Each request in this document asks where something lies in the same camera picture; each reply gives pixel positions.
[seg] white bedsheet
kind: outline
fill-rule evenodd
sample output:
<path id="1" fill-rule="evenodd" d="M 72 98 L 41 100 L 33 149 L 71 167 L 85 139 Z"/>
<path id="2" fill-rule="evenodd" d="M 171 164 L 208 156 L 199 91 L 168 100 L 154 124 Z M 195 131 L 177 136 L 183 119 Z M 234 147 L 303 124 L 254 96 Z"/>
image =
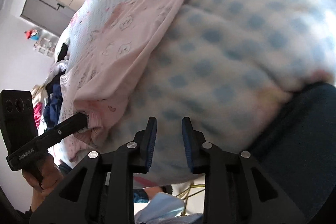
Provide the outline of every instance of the white bedsheet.
<path id="1" fill-rule="evenodd" d="M 115 5 L 88 0 L 69 26 L 74 67 Z M 334 82 L 336 0 L 187 0 L 110 129 L 101 152 L 113 151 L 158 120 L 152 168 L 136 186 L 189 180 L 181 120 L 223 149 L 246 148 L 274 118 L 291 92 Z M 73 157 L 73 149 L 84 149 Z M 55 146 L 74 166 L 90 149 L 73 136 Z"/>

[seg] camera lens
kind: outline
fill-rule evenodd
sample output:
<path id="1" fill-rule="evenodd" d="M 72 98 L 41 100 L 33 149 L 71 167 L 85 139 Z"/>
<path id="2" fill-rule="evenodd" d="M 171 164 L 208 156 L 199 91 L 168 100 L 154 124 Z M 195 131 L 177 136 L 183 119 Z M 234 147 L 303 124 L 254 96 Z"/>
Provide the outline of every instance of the camera lens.
<path id="1" fill-rule="evenodd" d="M 26 107 L 28 109 L 31 109 L 33 107 L 32 103 L 31 103 L 31 101 L 29 99 L 26 100 Z"/>
<path id="2" fill-rule="evenodd" d="M 18 112 L 22 112 L 23 111 L 23 101 L 22 101 L 22 99 L 20 99 L 20 98 L 18 98 L 18 99 L 16 99 L 16 101 L 15 101 L 15 107 L 16 107 L 16 110 L 18 111 Z"/>
<path id="3" fill-rule="evenodd" d="M 13 108 L 14 108 L 14 106 L 13 106 L 12 101 L 11 100 L 7 100 L 7 102 L 6 102 L 6 109 L 7 109 L 7 111 L 8 112 L 12 112 Z"/>

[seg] pile of clothes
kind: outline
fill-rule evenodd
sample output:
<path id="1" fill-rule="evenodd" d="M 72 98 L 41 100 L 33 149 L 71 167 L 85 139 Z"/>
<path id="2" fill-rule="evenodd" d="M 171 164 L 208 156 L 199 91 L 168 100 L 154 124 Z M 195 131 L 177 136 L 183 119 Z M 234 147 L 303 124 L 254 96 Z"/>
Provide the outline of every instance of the pile of clothes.
<path id="1" fill-rule="evenodd" d="M 31 90 L 36 127 L 40 133 L 58 124 L 59 114 L 63 103 L 60 77 L 68 67 L 68 46 L 62 45 L 57 62 L 51 67 L 50 74 L 42 85 L 35 85 Z"/>

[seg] metal screw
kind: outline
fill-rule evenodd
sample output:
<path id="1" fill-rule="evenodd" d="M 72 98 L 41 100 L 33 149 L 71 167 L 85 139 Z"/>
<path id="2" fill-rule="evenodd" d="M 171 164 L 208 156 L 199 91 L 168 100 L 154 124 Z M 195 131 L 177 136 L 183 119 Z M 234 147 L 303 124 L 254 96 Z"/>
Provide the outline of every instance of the metal screw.
<path id="1" fill-rule="evenodd" d="M 128 144 L 127 144 L 127 147 L 128 148 L 136 148 L 138 145 L 137 145 L 137 143 L 136 142 L 129 142 Z"/>
<path id="2" fill-rule="evenodd" d="M 99 155 L 99 154 L 98 154 L 97 151 L 91 151 L 91 152 L 89 153 L 89 158 L 94 159 L 94 158 L 97 158 L 98 155 Z"/>
<path id="3" fill-rule="evenodd" d="M 248 159 L 251 156 L 251 153 L 249 151 L 243 151 L 240 153 L 240 155 L 245 158 Z"/>
<path id="4" fill-rule="evenodd" d="M 205 143 L 202 143 L 202 146 L 203 146 L 203 148 L 205 148 L 205 149 L 210 149 L 210 148 L 212 147 L 212 143 L 205 142 Z"/>

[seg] pink shirt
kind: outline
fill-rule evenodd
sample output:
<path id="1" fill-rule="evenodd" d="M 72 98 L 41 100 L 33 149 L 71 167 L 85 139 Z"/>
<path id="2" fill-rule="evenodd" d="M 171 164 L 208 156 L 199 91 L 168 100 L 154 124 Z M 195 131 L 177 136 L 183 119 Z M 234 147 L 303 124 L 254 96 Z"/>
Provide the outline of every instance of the pink shirt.
<path id="1" fill-rule="evenodd" d="M 61 78 L 64 113 L 60 122 L 76 112 L 88 115 L 88 130 L 76 133 L 76 138 L 90 145 L 103 144 L 183 2 L 131 0 L 115 7 L 77 66 Z M 69 158 L 86 148 L 73 136 L 64 142 Z"/>

